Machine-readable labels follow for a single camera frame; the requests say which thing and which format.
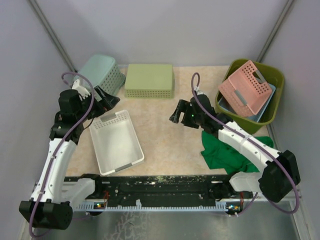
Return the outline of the teal perforated plastic basket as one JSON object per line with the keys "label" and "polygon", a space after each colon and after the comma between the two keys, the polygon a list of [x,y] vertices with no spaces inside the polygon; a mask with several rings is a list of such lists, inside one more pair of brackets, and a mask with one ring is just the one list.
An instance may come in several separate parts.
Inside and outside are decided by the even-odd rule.
{"label": "teal perforated plastic basket", "polygon": [[116,60],[104,54],[95,54],[78,71],[92,86],[100,87],[109,95],[116,96],[126,81]]}

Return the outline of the light green shallow basket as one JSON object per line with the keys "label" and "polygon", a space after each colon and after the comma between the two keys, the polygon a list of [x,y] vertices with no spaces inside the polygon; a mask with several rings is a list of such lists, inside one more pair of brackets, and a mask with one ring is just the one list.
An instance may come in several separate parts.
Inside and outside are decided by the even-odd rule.
{"label": "light green shallow basket", "polygon": [[175,75],[171,64],[129,64],[124,84],[127,98],[172,99]]}

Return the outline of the white perforated basket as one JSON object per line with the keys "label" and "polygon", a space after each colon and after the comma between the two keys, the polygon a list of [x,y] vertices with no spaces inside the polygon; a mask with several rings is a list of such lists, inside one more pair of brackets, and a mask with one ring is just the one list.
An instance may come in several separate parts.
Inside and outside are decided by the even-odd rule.
{"label": "white perforated basket", "polygon": [[89,130],[102,176],[118,173],[144,161],[145,155],[127,110],[94,119]]}

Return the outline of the pink perforated basket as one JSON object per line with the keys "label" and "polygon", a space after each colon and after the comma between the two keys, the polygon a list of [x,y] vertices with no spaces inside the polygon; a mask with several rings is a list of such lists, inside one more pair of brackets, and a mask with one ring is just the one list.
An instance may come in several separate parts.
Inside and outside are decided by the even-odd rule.
{"label": "pink perforated basket", "polygon": [[241,117],[257,115],[273,92],[251,60],[224,80],[218,90],[233,111]]}

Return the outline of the light blue perforated basket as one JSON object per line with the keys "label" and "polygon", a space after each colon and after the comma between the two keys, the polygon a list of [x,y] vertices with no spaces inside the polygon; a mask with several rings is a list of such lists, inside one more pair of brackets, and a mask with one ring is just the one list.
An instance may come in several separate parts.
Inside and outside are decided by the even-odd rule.
{"label": "light blue perforated basket", "polygon": [[[276,87],[272,84],[269,84],[272,93],[269,96],[268,100],[264,103],[263,107],[260,109],[260,111],[256,114],[256,115],[251,115],[246,117],[247,119],[254,121],[254,122],[259,122],[260,119],[262,118],[263,113],[265,112],[265,110],[267,109],[268,104],[270,103],[275,91],[276,91]],[[230,104],[225,100],[225,98],[222,96],[221,99],[218,101],[218,105],[227,112],[236,114],[236,112],[233,110],[233,108],[230,106]]]}

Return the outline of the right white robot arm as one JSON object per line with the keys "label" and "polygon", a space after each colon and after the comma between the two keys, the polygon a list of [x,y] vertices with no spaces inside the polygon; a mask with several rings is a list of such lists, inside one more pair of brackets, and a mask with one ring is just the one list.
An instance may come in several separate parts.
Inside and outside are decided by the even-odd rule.
{"label": "right white robot arm", "polygon": [[299,196],[297,186],[301,179],[295,155],[289,150],[281,152],[267,146],[228,115],[215,112],[205,94],[196,93],[189,101],[179,100],[169,120],[189,128],[202,128],[257,168],[257,172],[239,170],[231,174],[223,185],[227,197],[235,198],[240,192],[257,192],[278,203],[290,192]]}

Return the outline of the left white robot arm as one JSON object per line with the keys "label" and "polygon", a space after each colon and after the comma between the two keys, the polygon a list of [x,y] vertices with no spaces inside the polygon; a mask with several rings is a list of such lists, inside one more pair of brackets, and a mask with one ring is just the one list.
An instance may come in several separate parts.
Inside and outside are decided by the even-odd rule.
{"label": "left white robot arm", "polygon": [[97,174],[85,173],[66,193],[62,192],[70,159],[84,131],[83,123],[100,117],[113,109],[120,98],[117,85],[83,86],[76,79],[71,88],[60,93],[60,110],[50,129],[48,155],[40,179],[29,200],[23,200],[19,212],[29,228],[65,230],[69,227],[74,209],[87,197],[101,197],[104,186]]}

